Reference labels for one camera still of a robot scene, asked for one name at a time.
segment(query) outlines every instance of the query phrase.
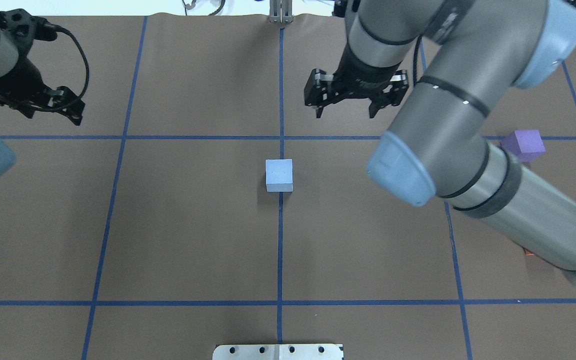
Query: cube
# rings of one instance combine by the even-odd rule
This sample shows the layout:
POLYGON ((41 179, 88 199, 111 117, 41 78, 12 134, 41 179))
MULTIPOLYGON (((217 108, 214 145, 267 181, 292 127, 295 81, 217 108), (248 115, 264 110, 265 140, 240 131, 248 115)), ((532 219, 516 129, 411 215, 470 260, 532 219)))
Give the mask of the cube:
POLYGON ((268 192, 293 191, 293 159, 265 161, 265 189, 268 192))
POLYGON ((513 153, 522 163, 531 162, 546 153, 539 130, 516 130, 501 140, 501 147, 513 153))

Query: white metal plate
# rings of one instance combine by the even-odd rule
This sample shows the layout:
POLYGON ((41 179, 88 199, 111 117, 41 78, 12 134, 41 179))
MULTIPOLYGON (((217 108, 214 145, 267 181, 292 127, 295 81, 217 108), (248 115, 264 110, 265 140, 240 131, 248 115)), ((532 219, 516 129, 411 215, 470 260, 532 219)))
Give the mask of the white metal plate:
POLYGON ((343 360, 342 344, 220 345, 212 360, 343 360))

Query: white bracket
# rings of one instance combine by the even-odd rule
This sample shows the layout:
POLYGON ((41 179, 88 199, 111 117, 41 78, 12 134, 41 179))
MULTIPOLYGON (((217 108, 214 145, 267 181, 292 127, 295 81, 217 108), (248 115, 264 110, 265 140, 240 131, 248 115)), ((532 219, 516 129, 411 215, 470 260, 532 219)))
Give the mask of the white bracket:
POLYGON ((270 0, 270 22, 292 23, 293 0, 270 0))
POLYGON ((212 360, 344 360, 342 344, 220 345, 212 360))

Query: purple cube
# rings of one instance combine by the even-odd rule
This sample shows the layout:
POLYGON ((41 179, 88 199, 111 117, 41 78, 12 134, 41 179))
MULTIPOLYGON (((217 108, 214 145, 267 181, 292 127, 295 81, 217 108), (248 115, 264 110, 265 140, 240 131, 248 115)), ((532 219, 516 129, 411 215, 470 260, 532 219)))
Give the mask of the purple cube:
POLYGON ((513 153, 522 163, 546 153, 539 130, 516 130, 501 140, 501 147, 513 153))

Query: light blue cube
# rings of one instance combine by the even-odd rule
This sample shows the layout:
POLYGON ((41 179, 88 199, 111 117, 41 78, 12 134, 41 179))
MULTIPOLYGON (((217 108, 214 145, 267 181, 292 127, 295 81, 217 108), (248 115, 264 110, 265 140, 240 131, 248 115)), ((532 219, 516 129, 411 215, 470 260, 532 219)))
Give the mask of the light blue cube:
POLYGON ((293 191, 293 159, 265 161, 265 189, 271 193, 293 191))

